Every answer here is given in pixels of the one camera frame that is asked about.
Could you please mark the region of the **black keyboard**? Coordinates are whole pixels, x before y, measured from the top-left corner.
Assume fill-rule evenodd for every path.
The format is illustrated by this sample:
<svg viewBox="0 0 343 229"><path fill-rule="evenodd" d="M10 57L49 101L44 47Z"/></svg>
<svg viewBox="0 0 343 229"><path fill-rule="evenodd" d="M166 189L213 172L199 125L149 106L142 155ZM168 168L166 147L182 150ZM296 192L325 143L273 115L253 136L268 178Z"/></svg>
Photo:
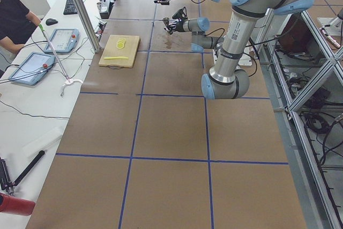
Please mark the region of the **black keyboard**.
<svg viewBox="0 0 343 229"><path fill-rule="evenodd" d="M77 13L78 11L73 0L66 0L63 14L71 15L71 14L77 14Z"/></svg>

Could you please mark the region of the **far teach pendant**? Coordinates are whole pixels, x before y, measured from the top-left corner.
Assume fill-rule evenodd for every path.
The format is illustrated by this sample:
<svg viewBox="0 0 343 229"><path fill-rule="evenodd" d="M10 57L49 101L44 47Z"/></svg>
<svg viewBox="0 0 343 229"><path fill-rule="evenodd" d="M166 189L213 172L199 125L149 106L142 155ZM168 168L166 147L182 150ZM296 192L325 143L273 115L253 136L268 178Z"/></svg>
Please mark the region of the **far teach pendant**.
<svg viewBox="0 0 343 229"><path fill-rule="evenodd" d="M76 28L56 28L54 29L50 42L58 54L70 53L77 45L79 30Z"/></svg>

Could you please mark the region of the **lemon slice two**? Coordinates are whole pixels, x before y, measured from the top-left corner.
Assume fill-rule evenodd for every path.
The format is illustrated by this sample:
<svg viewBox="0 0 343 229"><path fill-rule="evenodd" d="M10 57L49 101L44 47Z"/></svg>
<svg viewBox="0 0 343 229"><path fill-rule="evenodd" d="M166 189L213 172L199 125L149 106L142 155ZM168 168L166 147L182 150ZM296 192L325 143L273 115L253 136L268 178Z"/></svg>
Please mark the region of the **lemon slice two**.
<svg viewBox="0 0 343 229"><path fill-rule="evenodd" d="M117 42L117 45L118 45L118 46L123 46L124 44L125 44L124 41L118 41L118 42Z"/></svg>

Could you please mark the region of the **bamboo cutting board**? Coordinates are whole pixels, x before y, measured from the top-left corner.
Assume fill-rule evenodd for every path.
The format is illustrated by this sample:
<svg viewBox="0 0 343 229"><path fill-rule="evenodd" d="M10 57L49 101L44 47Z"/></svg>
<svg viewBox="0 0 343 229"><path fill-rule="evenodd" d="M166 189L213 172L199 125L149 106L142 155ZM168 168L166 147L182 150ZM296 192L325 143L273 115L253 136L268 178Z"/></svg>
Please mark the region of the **bamboo cutting board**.
<svg viewBox="0 0 343 229"><path fill-rule="evenodd" d="M120 37L126 38L123 49L117 49L117 41ZM135 62L136 53L140 43L139 36L132 35L110 35L102 56L99 60L100 67L120 67L120 68L132 68ZM105 56L126 56L128 60L104 60Z"/></svg>

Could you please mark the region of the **near teach pendant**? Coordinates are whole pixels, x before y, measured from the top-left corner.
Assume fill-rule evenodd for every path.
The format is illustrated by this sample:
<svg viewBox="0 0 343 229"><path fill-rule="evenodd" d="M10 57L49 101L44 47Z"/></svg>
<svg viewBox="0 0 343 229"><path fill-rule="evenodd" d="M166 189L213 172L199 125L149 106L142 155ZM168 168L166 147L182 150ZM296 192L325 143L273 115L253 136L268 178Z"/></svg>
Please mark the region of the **near teach pendant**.
<svg viewBox="0 0 343 229"><path fill-rule="evenodd" d="M29 86L36 85L55 64L55 56L32 52L9 77L9 81Z"/></svg>

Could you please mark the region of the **yellow plastic knife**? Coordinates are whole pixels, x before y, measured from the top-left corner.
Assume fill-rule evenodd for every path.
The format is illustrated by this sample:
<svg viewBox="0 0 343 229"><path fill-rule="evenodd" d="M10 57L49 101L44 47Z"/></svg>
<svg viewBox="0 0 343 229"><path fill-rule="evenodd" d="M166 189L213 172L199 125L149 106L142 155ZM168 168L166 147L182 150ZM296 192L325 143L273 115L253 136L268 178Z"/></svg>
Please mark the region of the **yellow plastic knife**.
<svg viewBox="0 0 343 229"><path fill-rule="evenodd" d="M104 60L128 60L129 58L126 56L105 56Z"/></svg>

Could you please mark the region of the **red bottle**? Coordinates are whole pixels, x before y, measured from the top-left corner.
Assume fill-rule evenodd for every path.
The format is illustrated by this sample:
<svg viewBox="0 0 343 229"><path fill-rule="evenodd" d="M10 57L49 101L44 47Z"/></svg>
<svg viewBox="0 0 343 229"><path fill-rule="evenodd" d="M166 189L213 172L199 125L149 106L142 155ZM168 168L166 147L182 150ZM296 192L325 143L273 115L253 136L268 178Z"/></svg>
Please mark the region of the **red bottle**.
<svg viewBox="0 0 343 229"><path fill-rule="evenodd" d="M1 193L1 212L13 215L29 216L32 214L35 202Z"/></svg>

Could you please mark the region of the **teach pendant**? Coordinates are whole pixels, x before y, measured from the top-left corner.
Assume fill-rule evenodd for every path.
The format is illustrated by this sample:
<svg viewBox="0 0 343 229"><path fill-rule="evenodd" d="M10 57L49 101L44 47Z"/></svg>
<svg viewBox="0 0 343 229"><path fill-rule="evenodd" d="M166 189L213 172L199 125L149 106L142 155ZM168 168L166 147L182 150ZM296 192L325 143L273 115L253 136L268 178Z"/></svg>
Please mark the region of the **teach pendant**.
<svg viewBox="0 0 343 229"><path fill-rule="evenodd" d="M77 45L79 30L76 28L56 28L54 29L50 42L58 54L70 53Z"/></svg>
<svg viewBox="0 0 343 229"><path fill-rule="evenodd" d="M55 56L32 52L9 77L9 81L29 86L36 85L55 64Z"/></svg>

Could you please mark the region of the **seated person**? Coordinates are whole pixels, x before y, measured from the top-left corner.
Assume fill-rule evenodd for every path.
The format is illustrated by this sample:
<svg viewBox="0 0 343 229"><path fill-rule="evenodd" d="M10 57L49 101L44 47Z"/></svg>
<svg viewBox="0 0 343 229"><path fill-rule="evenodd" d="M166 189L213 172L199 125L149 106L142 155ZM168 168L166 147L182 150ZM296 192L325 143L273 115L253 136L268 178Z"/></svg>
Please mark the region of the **seated person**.
<svg viewBox="0 0 343 229"><path fill-rule="evenodd" d="M1 47L17 54L41 24L21 0L1 0Z"/></svg>

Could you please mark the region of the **steel double jigger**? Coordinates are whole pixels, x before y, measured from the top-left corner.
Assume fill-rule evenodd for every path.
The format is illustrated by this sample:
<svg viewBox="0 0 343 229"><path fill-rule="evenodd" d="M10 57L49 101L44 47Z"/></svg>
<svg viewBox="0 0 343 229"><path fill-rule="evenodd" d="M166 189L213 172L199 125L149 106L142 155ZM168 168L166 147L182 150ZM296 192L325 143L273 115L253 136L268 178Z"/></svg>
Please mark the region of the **steel double jigger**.
<svg viewBox="0 0 343 229"><path fill-rule="evenodd" d="M174 24L170 23L170 20L168 17L164 17L162 19L163 23L164 23L164 30L169 34L172 35L174 32Z"/></svg>

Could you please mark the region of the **black computer mouse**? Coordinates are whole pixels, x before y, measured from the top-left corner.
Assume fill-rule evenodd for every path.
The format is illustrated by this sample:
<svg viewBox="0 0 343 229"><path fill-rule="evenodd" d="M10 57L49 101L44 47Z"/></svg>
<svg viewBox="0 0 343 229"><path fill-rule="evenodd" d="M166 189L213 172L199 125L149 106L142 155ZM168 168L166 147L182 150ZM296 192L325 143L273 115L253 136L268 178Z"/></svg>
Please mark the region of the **black computer mouse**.
<svg viewBox="0 0 343 229"><path fill-rule="evenodd" d="M54 25L54 24L57 24L57 23L58 23L58 21L56 19L54 19L54 18L48 18L46 20L46 25L47 26L51 26L51 25Z"/></svg>

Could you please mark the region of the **black box device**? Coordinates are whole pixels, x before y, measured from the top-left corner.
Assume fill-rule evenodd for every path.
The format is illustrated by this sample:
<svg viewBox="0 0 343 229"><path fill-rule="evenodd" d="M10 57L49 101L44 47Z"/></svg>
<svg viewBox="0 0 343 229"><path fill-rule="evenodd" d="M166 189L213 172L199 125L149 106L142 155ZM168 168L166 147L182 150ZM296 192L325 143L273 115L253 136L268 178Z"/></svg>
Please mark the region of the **black box device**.
<svg viewBox="0 0 343 229"><path fill-rule="evenodd" d="M112 11L113 4L115 3L114 0L102 0L99 3L99 14L101 19L108 19Z"/></svg>

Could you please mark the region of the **aluminium frame post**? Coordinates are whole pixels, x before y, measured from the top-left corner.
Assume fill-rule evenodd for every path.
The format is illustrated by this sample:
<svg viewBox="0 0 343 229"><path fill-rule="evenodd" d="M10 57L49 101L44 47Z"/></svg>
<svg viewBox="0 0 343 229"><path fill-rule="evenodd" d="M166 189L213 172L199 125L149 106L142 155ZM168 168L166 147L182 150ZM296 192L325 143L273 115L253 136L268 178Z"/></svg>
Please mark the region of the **aluminium frame post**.
<svg viewBox="0 0 343 229"><path fill-rule="evenodd" d="M88 39L89 39L89 41L93 47L93 50L95 53L98 53L100 50L100 45L99 45L98 39L95 35L95 32L93 30L91 20L90 20L88 13L86 11L84 2L83 2L83 0L73 0L73 1L74 1L76 8L77 8L78 15L79 15L81 23L84 27L84 30L85 30L85 32L88 36Z"/></svg>

